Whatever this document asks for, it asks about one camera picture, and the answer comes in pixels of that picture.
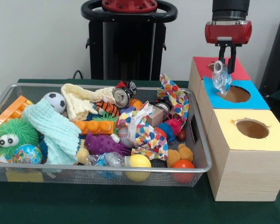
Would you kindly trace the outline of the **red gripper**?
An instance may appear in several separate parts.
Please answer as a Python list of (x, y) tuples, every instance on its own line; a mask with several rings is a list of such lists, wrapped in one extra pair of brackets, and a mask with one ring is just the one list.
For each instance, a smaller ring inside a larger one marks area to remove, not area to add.
[[(236, 61), (236, 45), (247, 44), (252, 34), (251, 21), (209, 21), (205, 25), (205, 39), (207, 43), (219, 44), (220, 42), (231, 42), (231, 56), (228, 61), (228, 72), (233, 73)], [(226, 44), (220, 43), (219, 61), (225, 63)]]

